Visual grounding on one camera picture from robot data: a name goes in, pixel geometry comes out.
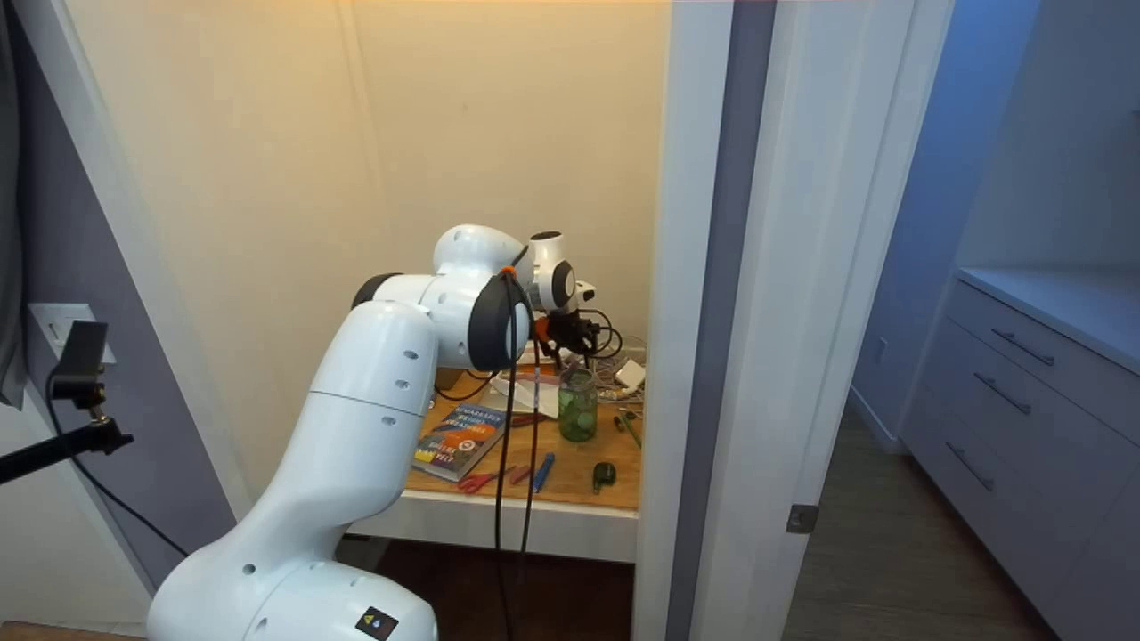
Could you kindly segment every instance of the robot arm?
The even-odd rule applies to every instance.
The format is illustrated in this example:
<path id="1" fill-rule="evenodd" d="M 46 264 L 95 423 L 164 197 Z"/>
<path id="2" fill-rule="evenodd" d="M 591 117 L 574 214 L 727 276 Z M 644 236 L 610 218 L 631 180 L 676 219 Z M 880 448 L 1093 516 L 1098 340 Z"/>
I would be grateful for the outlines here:
<path id="1" fill-rule="evenodd" d="M 436 612 L 405 586 L 340 565 L 344 530 L 389 508 L 409 473 L 436 365 L 502 370 L 532 309 L 570 309 L 560 236 L 532 247 L 477 225 L 447 231 L 436 273 L 363 283 L 333 337 L 290 451 L 261 503 L 162 584 L 152 641 L 421 641 Z"/>

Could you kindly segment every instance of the wooden floor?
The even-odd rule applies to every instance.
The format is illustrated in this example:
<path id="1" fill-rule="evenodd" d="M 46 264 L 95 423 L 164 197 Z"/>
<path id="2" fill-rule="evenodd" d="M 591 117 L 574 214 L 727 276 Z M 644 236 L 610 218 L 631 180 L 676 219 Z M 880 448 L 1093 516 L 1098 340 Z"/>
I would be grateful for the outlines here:
<path id="1" fill-rule="evenodd" d="M 436 606 L 442 641 L 506 636 L 489 553 L 389 546 L 379 569 Z M 624 641 L 631 629 L 631 565 L 532 554 L 506 579 L 518 641 Z M 848 419 L 783 641 L 965 636 L 1047 641 L 1051 629 L 931 480 Z M 0 628 L 0 641 L 106 636 Z"/>

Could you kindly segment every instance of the white cabinet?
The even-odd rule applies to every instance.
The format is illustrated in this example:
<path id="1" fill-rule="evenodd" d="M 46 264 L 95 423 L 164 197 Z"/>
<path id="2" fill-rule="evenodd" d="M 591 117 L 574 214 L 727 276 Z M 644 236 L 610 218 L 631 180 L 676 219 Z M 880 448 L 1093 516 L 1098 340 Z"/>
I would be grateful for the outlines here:
<path id="1" fill-rule="evenodd" d="M 904 428 L 1063 636 L 1140 636 L 1136 312 L 1119 270 L 961 270 Z"/>

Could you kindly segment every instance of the book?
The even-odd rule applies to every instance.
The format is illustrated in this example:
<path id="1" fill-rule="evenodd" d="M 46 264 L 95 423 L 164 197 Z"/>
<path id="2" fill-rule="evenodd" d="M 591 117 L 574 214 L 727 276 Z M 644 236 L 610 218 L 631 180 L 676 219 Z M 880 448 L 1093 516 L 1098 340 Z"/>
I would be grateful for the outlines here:
<path id="1" fill-rule="evenodd" d="M 494 448 L 502 428 L 506 412 L 498 410 L 455 406 L 442 423 L 421 435 L 415 466 L 442 480 L 460 480 L 489 455 L 489 448 Z"/>

